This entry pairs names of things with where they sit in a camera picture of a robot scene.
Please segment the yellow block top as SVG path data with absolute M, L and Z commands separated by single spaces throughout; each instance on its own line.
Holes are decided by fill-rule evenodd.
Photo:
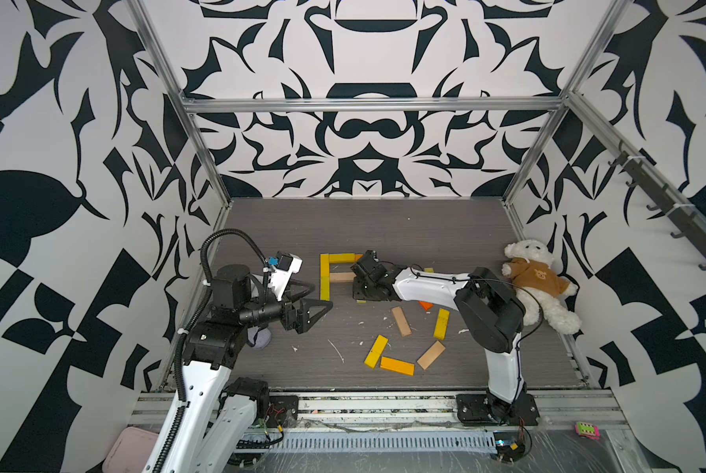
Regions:
M 343 264 L 343 263 L 355 263 L 357 261 L 357 256 L 354 253 L 334 253 L 329 254 L 328 262 L 330 264 Z

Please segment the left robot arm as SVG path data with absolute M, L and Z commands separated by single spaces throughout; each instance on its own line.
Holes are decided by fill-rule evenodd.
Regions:
M 209 251 L 219 238 L 238 237 L 261 264 L 213 271 Z M 146 472 L 222 472 L 241 465 L 249 451 L 282 443 L 281 420 L 271 413 L 266 382 L 233 378 L 238 355 L 253 346 L 270 323 L 308 332 L 333 304 L 314 300 L 315 287 L 295 279 L 303 260 L 288 252 L 266 256 L 245 232 L 225 229 L 207 236 L 200 250 L 205 293 L 177 331 L 173 375 L 175 396 L 143 469 Z

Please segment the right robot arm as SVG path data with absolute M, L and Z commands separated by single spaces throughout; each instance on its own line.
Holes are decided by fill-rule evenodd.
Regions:
M 457 418 L 465 426 L 536 426 L 539 410 L 522 376 L 525 308 L 506 282 L 478 267 L 470 273 L 429 273 L 389 265 L 369 250 L 352 266 L 353 297 L 372 302 L 425 302 L 459 313 L 485 350 L 487 393 L 459 394 Z

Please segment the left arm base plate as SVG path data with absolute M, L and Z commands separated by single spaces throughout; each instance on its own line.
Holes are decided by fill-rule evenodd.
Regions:
M 271 395 L 265 417 L 266 426 L 269 429 L 294 427 L 298 421 L 299 401 L 295 395 Z

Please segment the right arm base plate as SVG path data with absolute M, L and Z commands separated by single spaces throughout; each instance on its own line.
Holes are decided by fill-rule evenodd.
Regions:
M 512 403 L 492 394 L 455 396 L 457 419 L 465 426 L 537 426 L 539 410 L 534 397 L 523 391 Z

